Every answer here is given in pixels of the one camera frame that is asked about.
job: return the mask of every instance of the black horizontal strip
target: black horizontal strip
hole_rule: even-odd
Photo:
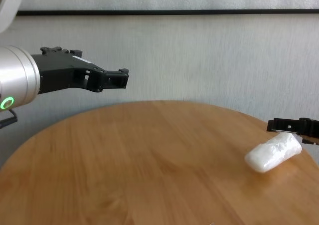
[[[312,14],[319,9],[200,9],[200,10],[20,10],[18,16],[38,15],[206,15],[206,14]]]

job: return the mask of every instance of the wooden tabletop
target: wooden tabletop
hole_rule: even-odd
[[[318,225],[307,152],[265,174],[244,156],[276,134],[211,105],[139,102],[59,122],[0,171],[1,225]]]

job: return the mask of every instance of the white plastic bag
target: white plastic bag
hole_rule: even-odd
[[[253,170],[264,173],[301,151],[302,147],[294,135],[282,132],[250,151],[245,161]]]

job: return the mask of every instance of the white wall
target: white wall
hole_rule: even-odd
[[[318,14],[18,17],[0,45],[81,49],[98,66],[131,75],[126,90],[69,89],[17,108],[19,122],[0,130],[0,164],[56,121],[126,101],[188,100],[262,120],[319,119]]]

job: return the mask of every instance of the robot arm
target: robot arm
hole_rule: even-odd
[[[269,132],[289,132],[295,133],[302,137],[305,144],[319,145],[319,121],[300,118],[294,119],[278,119],[268,121],[267,131]]]
[[[0,121],[0,129],[17,121],[12,108],[33,101],[38,94],[67,88],[92,92],[126,88],[129,71],[107,71],[82,58],[82,51],[61,47],[41,48],[42,54],[0,47],[0,112],[13,117]]]
[[[0,0],[0,33],[12,23],[22,0]]]

